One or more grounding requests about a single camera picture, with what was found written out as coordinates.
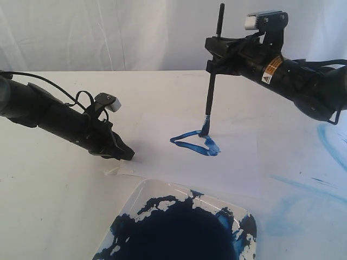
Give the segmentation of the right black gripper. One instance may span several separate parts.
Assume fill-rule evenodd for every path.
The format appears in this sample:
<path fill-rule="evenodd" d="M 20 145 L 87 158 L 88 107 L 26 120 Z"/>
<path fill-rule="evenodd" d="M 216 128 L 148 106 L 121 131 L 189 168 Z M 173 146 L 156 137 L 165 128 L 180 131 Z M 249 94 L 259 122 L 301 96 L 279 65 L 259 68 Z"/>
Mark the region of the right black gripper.
<path fill-rule="evenodd" d="M 205 48 L 212 58 L 207 61 L 206 71 L 216 75 L 241 75 L 273 89 L 275 84 L 290 82 L 293 70 L 293 62 L 281 53 L 283 43 L 283 29 L 256 32 L 245 38 L 208 37 Z M 235 46 L 236 54 L 223 61 L 222 57 Z"/>

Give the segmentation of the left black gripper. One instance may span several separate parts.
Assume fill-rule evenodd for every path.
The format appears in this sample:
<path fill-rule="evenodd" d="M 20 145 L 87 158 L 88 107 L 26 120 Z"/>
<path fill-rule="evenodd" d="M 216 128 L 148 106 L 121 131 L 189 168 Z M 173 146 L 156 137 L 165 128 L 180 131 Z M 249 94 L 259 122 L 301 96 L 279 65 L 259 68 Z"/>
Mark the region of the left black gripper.
<path fill-rule="evenodd" d="M 132 160 L 134 150 L 112 132 L 112 126 L 107 120 L 100 121 L 75 113 L 70 116 L 70 142 L 104 159 Z"/>

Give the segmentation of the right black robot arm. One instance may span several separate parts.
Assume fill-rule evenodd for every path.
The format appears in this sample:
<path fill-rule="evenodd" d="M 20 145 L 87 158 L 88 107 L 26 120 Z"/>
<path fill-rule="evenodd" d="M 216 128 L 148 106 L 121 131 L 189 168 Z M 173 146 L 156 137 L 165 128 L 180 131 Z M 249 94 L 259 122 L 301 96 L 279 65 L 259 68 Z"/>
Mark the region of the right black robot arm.
<path fill-rule="evenodd" d="M 245 38 L 209 37 L 211 75 L 243 76 L 292 101 L 311 119 L 338 124 L 346 110 L 346 60 L 307 62 L 283 57 L 281 39 L 257 32 Z"/>

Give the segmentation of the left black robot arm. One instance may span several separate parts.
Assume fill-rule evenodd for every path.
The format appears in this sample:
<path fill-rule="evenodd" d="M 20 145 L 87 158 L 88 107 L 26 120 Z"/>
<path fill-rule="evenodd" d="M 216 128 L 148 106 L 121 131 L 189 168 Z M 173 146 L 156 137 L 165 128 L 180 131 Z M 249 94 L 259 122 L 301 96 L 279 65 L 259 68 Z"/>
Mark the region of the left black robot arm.
<path fill-rule="evenodd" d="M 90 97 L 91 104 L 79 113 L 43 88 L 1 77 L 1 116 L 29 128 L 41 128 L 61 137 L 91 155 L 104 159 L 131 160 L 134 151 L 112 131 L 109 119 L 99 120 L 105 110 L 117 111 L 121 104 L 110 94 Z"/>

